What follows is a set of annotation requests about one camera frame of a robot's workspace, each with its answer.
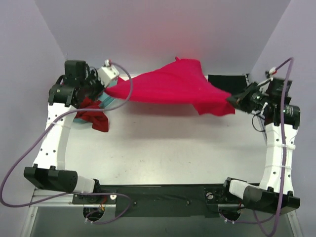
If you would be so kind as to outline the bright pink-red t shirt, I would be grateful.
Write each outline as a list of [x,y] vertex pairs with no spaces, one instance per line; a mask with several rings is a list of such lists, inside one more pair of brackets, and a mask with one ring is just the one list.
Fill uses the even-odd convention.
[[140,74],[132,80],[118,79],[105,92],[115,98],[158,104],[191,104],[199,115],[226,116],[235,113],[226,100],[230,93],[207,81],[201,63],[179,59],[160,69]]

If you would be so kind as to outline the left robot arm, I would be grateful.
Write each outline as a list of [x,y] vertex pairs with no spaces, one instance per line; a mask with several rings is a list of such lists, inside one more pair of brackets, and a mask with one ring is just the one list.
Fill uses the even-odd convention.
[[90,71],[82,60],[67,60],[65,73],[49,90],[46,130],[37,157],[24,177],[36,188],[64,193],[84,193],[89,203],[102,196],[95,180],[84,178],[76,171],[65,169],[66,146],[76,109],[86,96],[96,99],[104,87],[97,73]]

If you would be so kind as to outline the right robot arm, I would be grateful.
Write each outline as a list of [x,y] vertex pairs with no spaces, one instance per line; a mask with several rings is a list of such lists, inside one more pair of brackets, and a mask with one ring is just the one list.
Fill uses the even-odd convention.
[[264,117],[267,152],[262,180],[258,186],[243,180],[227,178],[220,190],[222,200],[240,200],[246,209],[276,214],[282,197],[280,214],[300,207],[292,186],[292,154],[300,125],[300,108],[290,105],[286,95],[281,104],[284,80],[270,77],[262,83],[251,83],[245,90],[227,98],[234,108]]

